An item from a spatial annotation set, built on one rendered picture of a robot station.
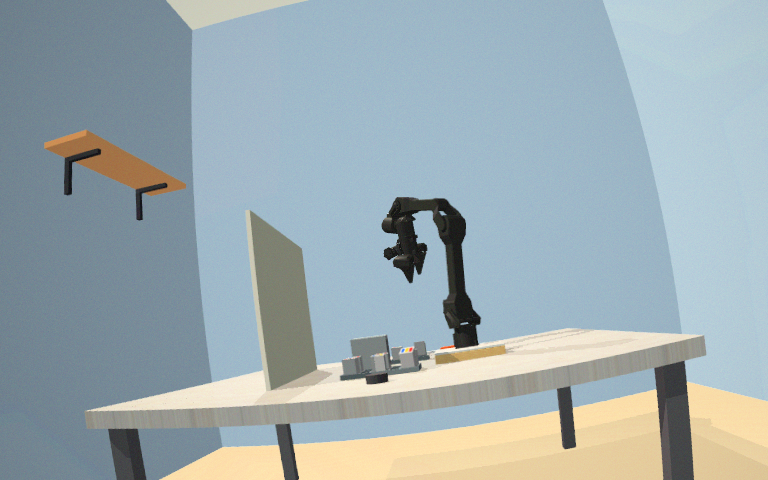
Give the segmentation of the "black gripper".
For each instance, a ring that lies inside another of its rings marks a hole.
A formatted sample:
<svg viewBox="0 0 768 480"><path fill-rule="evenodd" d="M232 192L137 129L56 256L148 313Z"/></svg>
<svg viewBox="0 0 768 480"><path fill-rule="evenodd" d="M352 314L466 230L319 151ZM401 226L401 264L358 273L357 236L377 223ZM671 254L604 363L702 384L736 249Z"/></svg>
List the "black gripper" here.
<svg viewBox="0 0 768 480"><path fill-rule="evenodd" d="M413 283L414 267L418 275L421 275L425 256L427 254L427 245L418 243L418 235L398 236L397 243L400 243L402 255L398 255L393 260L393 266L403 271L409 283Z"/></svg>

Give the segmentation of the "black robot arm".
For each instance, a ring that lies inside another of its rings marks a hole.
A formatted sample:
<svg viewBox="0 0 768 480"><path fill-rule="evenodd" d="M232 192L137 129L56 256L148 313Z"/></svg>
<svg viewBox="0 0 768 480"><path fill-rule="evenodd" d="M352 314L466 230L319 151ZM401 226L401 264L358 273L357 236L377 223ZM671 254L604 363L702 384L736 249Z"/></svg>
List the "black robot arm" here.
<svg viewBox="0 0 768 480"><path fill-rule="evenodd" d="M473 310L465 288L462 256L462 242L466 235L465 218L445 198L396 197L389 214L382 222L382 229L400 237L412 235L415 233L413 221L416 220L412 214L419 211L433 211L433 221L446 246L449 294L442 303L446 322L450 329L454 329L454 347L476 347L479 345L476 325L480 325L481 317ZM447 215L441 215L440 211ZM468 324L460 325L465 322Z"/></svg>

